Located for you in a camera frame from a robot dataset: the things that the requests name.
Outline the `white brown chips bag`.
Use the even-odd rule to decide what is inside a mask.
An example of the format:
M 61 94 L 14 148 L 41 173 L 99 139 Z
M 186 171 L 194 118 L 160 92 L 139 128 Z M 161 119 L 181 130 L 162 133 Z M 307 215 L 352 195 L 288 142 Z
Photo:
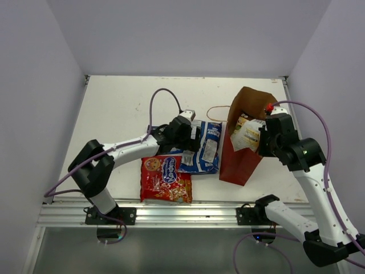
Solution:
M 260 140 L 259 129 L 265 126 L 266 123 L 263 120 L 249 120 L 248 118 L 248 115 L 241 114 L 237 120 L 234 131 L 230 136 L 234 152 L 246 148 L 253 152 L 258 150 Z

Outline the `large blue snack bag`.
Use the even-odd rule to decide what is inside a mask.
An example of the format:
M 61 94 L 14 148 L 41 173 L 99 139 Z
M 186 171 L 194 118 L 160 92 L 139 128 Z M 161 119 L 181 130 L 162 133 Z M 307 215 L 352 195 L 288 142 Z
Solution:
M 181 156 L 178 170 L 188 174 L 216 174 L 219 169 L 218 149 L 222 134 L 222 123 L 193 121 L 193 126 L 199 127 L 200 148 L 197 152 L 183 151 L 173 148 L 168 155 Z

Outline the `red candy bag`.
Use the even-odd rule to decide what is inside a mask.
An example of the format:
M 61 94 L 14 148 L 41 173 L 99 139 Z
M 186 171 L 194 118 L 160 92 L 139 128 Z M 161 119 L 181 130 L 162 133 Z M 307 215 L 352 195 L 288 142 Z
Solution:
M 192 179 L 179 172 L 181 156 L 159 155 L 141 159 L 140 200 L 191 203 Z

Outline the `red paper bag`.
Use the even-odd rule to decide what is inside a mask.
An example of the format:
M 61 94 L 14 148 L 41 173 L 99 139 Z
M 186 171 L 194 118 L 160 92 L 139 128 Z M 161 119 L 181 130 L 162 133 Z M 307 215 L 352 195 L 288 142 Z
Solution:
M 229 106 L 221 153 L 219 179 L 244 186 L 262 157 L 258 155 L 259 128 L 265 108 L 277 100 L 271 93 L 243 87 Z

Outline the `small blue snack bag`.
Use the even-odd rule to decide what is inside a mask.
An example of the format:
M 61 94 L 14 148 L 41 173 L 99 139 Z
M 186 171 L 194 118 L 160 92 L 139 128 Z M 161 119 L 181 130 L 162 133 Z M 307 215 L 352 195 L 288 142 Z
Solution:
M 166 138 L 165 130 L 169 128 L 168 124 L 162 124 L 160 126 L 148 126 L 147 133 L 153 136 L 155 139 L 163 139 Z

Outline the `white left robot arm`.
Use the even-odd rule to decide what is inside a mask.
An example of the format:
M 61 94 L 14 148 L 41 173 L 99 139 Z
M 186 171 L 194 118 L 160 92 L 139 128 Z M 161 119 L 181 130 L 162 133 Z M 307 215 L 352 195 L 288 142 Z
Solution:
M 169 154 L 172 150 L 200 148 L 198 129 L 192 126 L 193 110 L 180 112 L 173 120 L 138 138 L 112 144 L 101 144 L 96 139 L 87 142 L 68 167 L 68 172 L 82 194 L 98 211 L 106 224 L 117 221 L 118 205 L 107 190 L 114 169 L 137 159 Z

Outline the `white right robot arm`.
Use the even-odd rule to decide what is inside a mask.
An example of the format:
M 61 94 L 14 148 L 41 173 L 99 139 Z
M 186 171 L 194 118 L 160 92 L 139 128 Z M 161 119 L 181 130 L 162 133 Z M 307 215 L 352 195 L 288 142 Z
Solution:
M 303 245 L 317 267 L 345 260 L 364 250 L 364 235 L 352 224 L 335 192 L 328 172 L 330 158 L 313 138 L 300 139 L 291 115 L 281 106 L 267 106 L 258 153 L 277 158 L 303 189 L 315 221 L 303 217 L 274 195 L 255 202 L 257 222 L 281 225 Z

